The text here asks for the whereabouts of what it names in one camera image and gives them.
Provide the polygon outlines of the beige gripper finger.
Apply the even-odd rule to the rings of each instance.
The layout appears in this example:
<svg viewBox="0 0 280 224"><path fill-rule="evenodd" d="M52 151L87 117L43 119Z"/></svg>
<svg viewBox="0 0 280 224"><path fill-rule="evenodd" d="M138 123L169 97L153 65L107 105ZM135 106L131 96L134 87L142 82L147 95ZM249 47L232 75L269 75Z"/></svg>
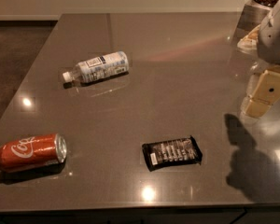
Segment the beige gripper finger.
<svg viewBox="0 0 280 224"><path fill-rule="evenodd" d="M248 81L247 88L246 88L247 97L253 96L255 89L257 88L258 83L259 83L259 77L260 77L260 74L253 74L250 76L250 79Z"/></svg>
<svg viewBox="0 0 280 224"><path fill-rule="evenodd" d="M280 99L280 68L265 69L252 97L243 100L243 112L252 118L262 117Z"/></svg>

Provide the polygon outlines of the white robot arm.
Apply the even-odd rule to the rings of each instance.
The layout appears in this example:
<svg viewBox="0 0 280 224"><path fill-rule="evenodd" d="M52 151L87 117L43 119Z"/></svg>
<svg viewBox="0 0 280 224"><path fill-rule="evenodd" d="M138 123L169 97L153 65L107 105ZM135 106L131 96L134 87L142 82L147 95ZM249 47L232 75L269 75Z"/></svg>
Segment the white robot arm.
<svg viewBox="0 0 280 224"><path fill-rule="evenodd" d="M251 75L242 112L262 117L280 99L280 0L263 19L256 43L259 65Z"/></svg>

